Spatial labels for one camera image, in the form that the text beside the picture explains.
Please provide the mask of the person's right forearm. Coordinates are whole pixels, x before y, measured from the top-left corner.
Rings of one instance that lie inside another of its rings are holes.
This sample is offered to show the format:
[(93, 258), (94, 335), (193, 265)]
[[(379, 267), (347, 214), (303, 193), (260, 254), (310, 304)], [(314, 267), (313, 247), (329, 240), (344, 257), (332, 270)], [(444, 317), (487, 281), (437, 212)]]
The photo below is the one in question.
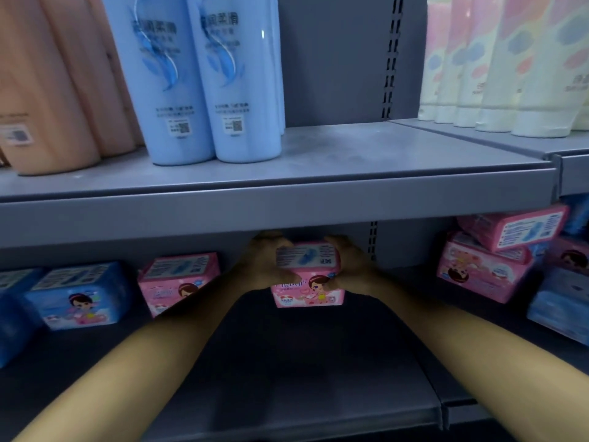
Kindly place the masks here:
[(371, 276), (386, 304), (518, 442), (589, 442), (589, 375), (485, 319)]

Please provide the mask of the row of pastel cloud-print tubes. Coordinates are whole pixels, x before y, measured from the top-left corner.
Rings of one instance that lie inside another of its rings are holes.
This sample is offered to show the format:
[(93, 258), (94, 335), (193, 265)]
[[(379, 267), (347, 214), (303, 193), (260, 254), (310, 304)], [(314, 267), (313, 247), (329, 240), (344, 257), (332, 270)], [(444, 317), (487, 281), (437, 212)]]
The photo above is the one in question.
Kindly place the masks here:
[(564, 138), (589, 96), (589, 0), (471, 0), (452, 25), (437, 124)]

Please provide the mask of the peach plastic bottle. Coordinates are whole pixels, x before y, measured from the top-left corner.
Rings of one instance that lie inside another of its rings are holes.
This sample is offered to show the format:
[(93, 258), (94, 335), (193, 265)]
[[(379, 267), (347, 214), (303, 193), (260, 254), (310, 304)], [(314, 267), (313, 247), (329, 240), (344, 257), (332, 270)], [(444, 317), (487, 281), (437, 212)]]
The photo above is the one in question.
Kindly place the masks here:
[(102, 157), (136, 149), (124, 104), (86, 0), (40, 0)]
[(134, 142), (137, 147), (144, 146), (143, 134), (141, 132), (137, 116), (129, 95), (127, 83), (124, 78), (120, 57), (117, 52), (111, 26), (102, 0), (85, 0), (90, 12), (97, 24), (99, 35), (106, 50), (107, 59), (114, 76), (115, 84), (121, 97), (123, 110), (131, 129)]
[(0, 0), (0, 150), (21, 176), (101, 161), (39, 0)]

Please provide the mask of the blue cartoon-girl pad packet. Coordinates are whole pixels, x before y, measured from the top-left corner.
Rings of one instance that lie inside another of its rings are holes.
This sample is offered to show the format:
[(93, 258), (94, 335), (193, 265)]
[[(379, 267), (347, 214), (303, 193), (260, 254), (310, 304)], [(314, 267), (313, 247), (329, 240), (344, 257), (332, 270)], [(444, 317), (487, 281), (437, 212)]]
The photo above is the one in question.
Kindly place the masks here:
[(42, 267), (0, 271), (0, 369), (19, 356), (44, 326), (25, 294), (46, 272)]
[(526, 317), (589, 347), (589, 276), (548, 268)]
[(119, 322), (135, 290), (121, 264), (109, 262), (52, 269), (24, 296), (55, 332)]
[(589, 193), (562, 196), (561, 202), (569, 208), (562, 234), (585, 238), (589, 226)]

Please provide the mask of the person's left forearm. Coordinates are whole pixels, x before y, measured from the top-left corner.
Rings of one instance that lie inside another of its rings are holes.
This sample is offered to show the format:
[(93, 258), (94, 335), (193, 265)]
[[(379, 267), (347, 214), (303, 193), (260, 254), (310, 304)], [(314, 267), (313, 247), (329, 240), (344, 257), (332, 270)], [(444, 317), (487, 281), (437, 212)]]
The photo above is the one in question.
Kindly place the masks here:
[(230, 308), (264, 289), (234, 269), (123, 340), (11, 442), (137, 442), (193, 368)]

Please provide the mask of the grey metal shelf board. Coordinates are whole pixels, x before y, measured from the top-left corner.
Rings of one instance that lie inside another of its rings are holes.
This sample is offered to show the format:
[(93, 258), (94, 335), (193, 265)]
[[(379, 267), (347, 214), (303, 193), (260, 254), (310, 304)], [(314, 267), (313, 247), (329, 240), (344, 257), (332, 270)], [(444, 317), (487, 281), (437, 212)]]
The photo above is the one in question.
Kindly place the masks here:
[(563, 138), (529, 138), (416, 118), (392, 120), (392, 123), (554, 163), (559, 171), (559, 196), (589, 193), (589, 131), (574, 131)]
[(553, 163), (392, 122), (291, 128), (281, 156), (0, 170), (0, 250), (543, 208)]
[(441, 403), (381, 303), (278, 309), (244, 295), (144, 442), (303, 442), (442, 425)]
[[(529, 303), (540, 287), (543, 275), (533, 271), (507, 304), (500, 304), (458, 285), (443, 281), (425, 266), (391, 269), (393, 278), (404, 285), (476, 315), (504, 328), (571, 364), (589, 375), (589, 348), (527, 319)], [(405, 330), (426, 377), (441, 402), (445, 430), (464, 423), (491, 419), (486, 409), (470, 395), (433, 354)]]

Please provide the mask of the grey slotted shelf upright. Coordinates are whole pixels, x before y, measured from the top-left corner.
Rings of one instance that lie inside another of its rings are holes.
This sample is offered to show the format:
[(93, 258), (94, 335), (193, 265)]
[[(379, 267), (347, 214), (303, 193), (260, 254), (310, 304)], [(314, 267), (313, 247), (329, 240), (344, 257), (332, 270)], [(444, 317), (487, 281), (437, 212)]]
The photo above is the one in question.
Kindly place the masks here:
[[(394, 89), (396, 78), (397, 59), (399, 55), (399, 41), (402, 34), (402, 21), (405, 0), (392, 0), (391, 22), (389, 24), (389, 36), (386, 48), (386, 68), (385, 83), (383, 89), (383, 101), (381, 106), (381, 125), (382, 131), (390, 131), (391, 113), (394, 111)], [(372, 220), (368, 231), (367, 252), (369, 258), (379, 264), (384, 269), (395, 267), (395, 260), (390, 256), (395, 256), (395, 242), (387, 232), (389, 226), (386, 220)]]

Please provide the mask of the person's left hand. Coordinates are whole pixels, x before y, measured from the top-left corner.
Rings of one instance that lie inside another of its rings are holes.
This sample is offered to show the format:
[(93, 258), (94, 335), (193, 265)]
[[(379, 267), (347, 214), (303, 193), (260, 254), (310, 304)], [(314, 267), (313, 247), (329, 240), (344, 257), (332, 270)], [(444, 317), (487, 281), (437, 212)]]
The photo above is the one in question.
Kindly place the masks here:
[(284, 283), (298, 283), (300, 276), (278, 267), (276, 253), (256, 253), (254, 238), (251, 239), (238, 265), (249, 290), (266, 289)]

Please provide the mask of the pink cartoon-girl pad packet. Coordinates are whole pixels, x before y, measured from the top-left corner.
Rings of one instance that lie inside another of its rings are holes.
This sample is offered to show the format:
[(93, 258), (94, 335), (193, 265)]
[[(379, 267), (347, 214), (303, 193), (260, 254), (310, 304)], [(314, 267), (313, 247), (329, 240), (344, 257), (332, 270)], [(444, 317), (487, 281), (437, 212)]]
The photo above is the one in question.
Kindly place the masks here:
[(556, 203), (530, 211), (459, 215), (456, 222), (482, 247), (496, 253), (551, 241), (562, 230), (569, 211), (567, 205)]
[(507, 303), (534, 264), (527, 247), (497, 253), (463, 231), (447, 234), (437, 276), (500, 304)]
[(216, 252), (155, 258), (137, 282), (153, 318), (198, 292), (220, 274)]
[(297, 283), (281, 283), (270, 288), (279, 309), (343, 304), (344, 290), (325, 288), (341, 269), (339, 253), (331, 243), (304, 242), (282, 247), (277, 250), (276, 264), (300, 277)]
[(589, 277), (589, 242), (567, 236), (553, 239), (545, 252), (541, 270), (545, 272), (553, 267)]

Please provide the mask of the light blue shampoo bottle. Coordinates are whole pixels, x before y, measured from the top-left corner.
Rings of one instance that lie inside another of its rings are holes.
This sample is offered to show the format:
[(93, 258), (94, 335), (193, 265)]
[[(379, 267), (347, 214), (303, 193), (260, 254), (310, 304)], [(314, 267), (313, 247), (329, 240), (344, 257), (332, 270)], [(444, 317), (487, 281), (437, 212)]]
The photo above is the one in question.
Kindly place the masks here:
[(271, 1), (272, 11), (272, 28), (274, 36), (274, 47), (275, 47), (275, 67), (276, 67), (276, 89), (277, 89), (277, 100), (279, 106), (279, 119), (280, 119), (280, 132), (284, 134), (286, 129), (286, 118), (284, 110), (284, 86), (283, 86), (283, 70), (282, 70), (282, 50), (281, 50), (281, 39), (280, 39), (280, 22), (279, 22), (279, 3), (278, 0)]
[(186, 0), (102, 0), (153, 164), (216, 157)]
[(272, 0), (186, 0), (217, 158), (282, 152)]

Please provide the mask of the person's right hand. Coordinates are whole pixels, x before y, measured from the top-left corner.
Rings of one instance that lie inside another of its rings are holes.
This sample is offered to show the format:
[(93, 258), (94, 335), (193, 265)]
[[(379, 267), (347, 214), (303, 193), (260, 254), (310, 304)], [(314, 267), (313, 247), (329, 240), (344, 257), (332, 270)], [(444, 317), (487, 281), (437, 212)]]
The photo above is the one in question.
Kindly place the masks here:
[(357, 246), (357, 268), (350, 271), (341, 271), (340, 268), (334, 277), (323, 284), (323, 289), (326, 292), (346, 290), (358, 295), (380, 297), (385, 284), (379, 268)]

